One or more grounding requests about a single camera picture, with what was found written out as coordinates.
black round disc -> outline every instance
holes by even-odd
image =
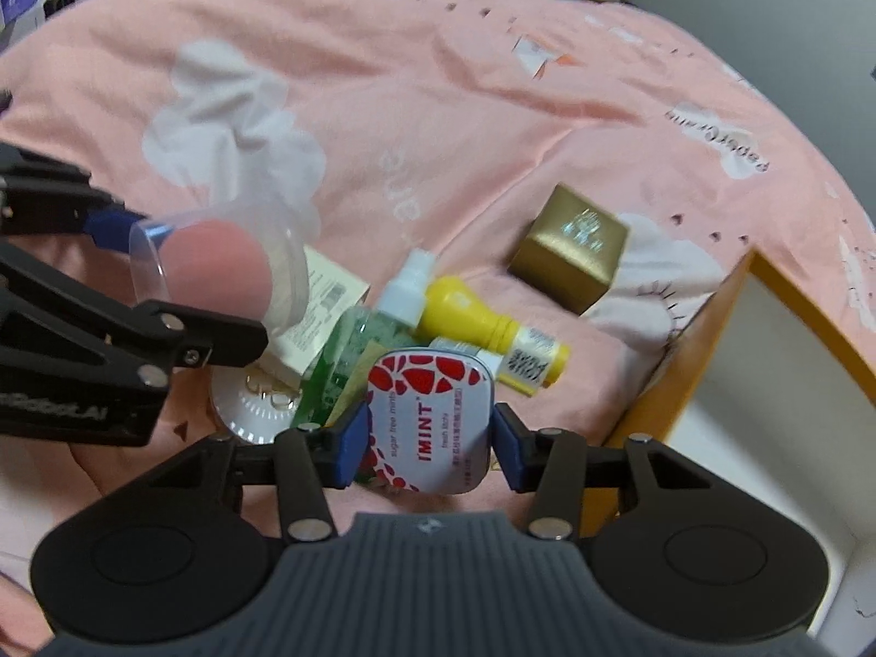
[[[666,492],[671,500],[641,505],[594,537],[590,567],[606,593],[653,627],[706,642],[805,625],[828,579],[815,539],[748,497],[696,494]]]
[[[51,532],[31,565],[51,623],[93,641],[143,644],[199,632],[245,606],[269,574],[264,537],[187,494],[106,499]]]

pink sponge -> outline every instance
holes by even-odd
[[[273,292],[270,263],[257,239],[234,222],[177,229],[161,244],[159,258],[174,304],[264,319]]]

spray bottle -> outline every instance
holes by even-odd
[[[413,250],[373,309],[356,306],[343,313],[304,383],[293,427],[330,424],[356,400],[356,386],[365,387],[374,361],[388,350],[417,345],[411,333],[426,307],[434,267],[435,256]]]

pink blanket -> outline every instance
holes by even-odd
[[[255,82],[244,116],[209,106],[210,87],[229,76]],[[465,276],[501,313],[571,344],[555,387],[533,399],[499,392],[534,427],[601,441],[667,342],[755,244],[876,358],[873,230],[843,180],[702,44],[633,8],[87,0],[3,56],[0,83],[15,95],[1,138],[93,170],[97,186],[150,214],[203,202],[212,178],[245,187],[263,165],[276,170],[266,151],[279,142],[292,151],[279,168],[314,191],[316,247],[374,291],[411,247],[426,247],[440,253],[439,272]],[[260,133],[264,120],[270,133]],[[193,160],[192,149],[215,155]],[[632,230],[616,287],[583,319],[505,271],[561,181]],[[27,247],[132,301],[124,258],[80,240]],[[0,438],[0,647],[23,654],[49,635],[27,593],[41,536],[212,432],[208,381],[201,371],[174,377],[143,449]],[[330,501],[342,528],[354,511],[517,517],[526,505],[497,472],[462,497],[355,487]],[[276,532],[270,491],[248,495],[244,512]]]

yellow bottle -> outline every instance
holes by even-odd
[[[443,336],[505,355],[501,379],[523,391],[527,386],[553,385],[565,370],[570,352],[565,343],[521,326],[511,316],[494,313],[458,276],[432,282],[417,335],[427,341]]]

